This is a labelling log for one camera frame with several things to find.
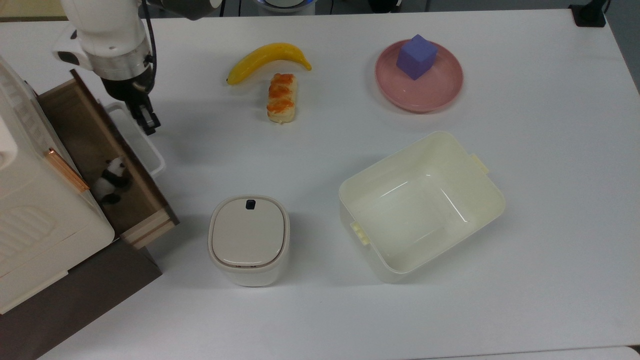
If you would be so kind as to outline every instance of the copper handle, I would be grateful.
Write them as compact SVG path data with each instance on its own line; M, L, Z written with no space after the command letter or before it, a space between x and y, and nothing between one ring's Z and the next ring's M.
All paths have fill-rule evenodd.
M79 192L85 192L89 190L89 185L84 181L82 177L58 154L58 152L52 147L45 153L45 158L49 160L49 163L64 177L67 179L74 188Z

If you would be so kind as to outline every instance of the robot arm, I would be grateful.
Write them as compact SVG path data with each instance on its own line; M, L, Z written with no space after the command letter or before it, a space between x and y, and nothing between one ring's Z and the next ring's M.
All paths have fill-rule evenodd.
M152 54L147 32L138 17L140 2L61 0L61 3L76 30L58 40L55 57L94 71L107 93L126 103L145 133L154 133L160 122L148 93L155 81L156 54ZM197 20L211 13L221 0L150 0L150 3Z

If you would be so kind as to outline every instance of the bread roll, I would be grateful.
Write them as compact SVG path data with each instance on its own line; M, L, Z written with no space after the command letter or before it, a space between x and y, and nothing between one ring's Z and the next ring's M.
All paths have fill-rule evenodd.
M284 124L291 122L296 113L298 80L293 74L275 74L269 86L267 116L269 120Z

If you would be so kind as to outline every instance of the black button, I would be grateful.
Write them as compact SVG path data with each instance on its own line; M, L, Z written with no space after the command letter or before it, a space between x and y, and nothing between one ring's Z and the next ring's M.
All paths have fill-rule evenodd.
M58 51L58 57L65 63L80 65L80 61L78 61L78 58L73 53L70 53L68 51Z

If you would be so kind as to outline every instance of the open drawer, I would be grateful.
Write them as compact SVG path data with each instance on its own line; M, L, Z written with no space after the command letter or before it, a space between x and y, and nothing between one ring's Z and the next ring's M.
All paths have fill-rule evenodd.
M72 80L38 96L38 102L90 187L107 162L123 158L130 185L118 192L119 202L100 207L116 237L139 249L176 226L178 218L105 109L78 74L71 73Z

